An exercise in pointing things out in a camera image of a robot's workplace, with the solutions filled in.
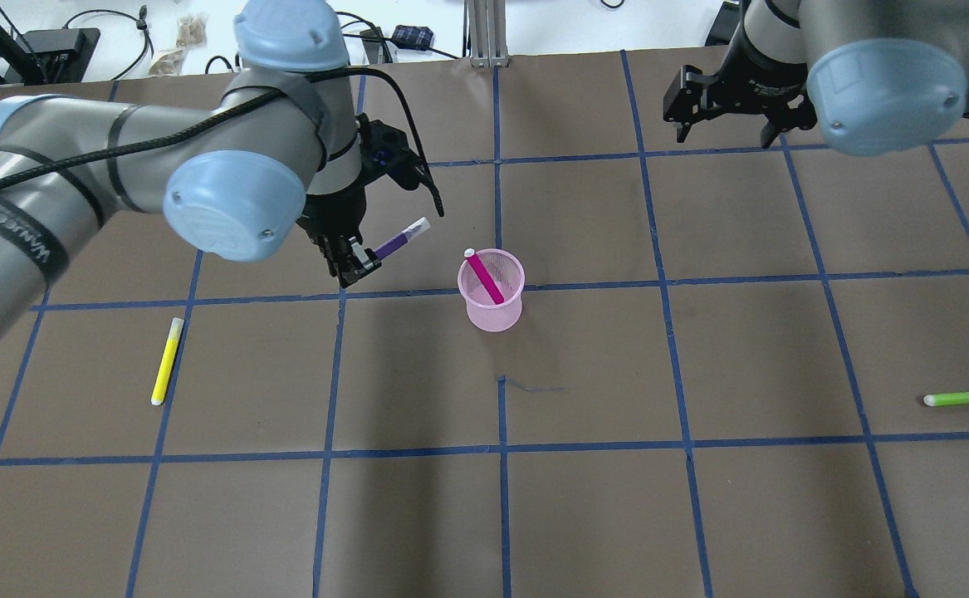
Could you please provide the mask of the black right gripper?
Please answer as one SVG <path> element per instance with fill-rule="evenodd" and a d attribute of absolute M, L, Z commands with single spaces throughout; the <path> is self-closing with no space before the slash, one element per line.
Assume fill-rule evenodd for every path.
<path fill-rule="evenodd" d="M 764 115 L 760 147 L 768 149 L 779 135 L 818 124 L 806 90 L 804 63 L 786 63 L 767 56 L 747 37 L 734 37 L 718 71 L 704 75 L 684 65 L 663 98 L 663 120 L 677 131 L 677 142 L 695 124 L 727 114 Z"/>

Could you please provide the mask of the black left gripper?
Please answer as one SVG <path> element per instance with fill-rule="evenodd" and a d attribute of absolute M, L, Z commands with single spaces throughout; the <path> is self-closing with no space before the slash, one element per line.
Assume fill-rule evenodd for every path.
<path fill-rule="evenodd" d="M 346 289 L 383 266 L 361 233 L 367 209 L 366 187 L 386 177 L 405 192 L 431 189 L 431 171 L 415 125 L 409 133 L 379 119 L 359 118 L 360 172 L 343 189 L 308 194 L 297 224 L 327 261 L 330 277 Z"/>

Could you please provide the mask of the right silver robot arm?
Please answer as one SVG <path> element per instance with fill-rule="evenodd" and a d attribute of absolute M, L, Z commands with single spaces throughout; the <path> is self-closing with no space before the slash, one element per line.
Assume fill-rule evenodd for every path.
<path fill-rule="evenodd" d="M 940 139 L 969 119 L 969 1 L 742 1 L 711 75 L 682 66 L 663 118 L 695 124 L 762 115 L 760 145 L 818 128 L 870 158 Z"/>

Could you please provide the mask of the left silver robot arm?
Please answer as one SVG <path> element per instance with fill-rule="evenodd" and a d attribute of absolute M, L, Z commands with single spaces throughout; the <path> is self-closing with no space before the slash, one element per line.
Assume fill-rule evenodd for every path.
<path fill-rule="evenodd" d="M 0 340 L 119 212 L 158 214 L 185 242 L 267 260 L 294 227 L 341 287 L 378 269 L 360 231 L 382 177 L 443 201 L 416 129 L 356 112 L 325 1 L 249 1 L 233 20 L 244 69 L 214 110 L 62 94 L 0 101 Z"/>

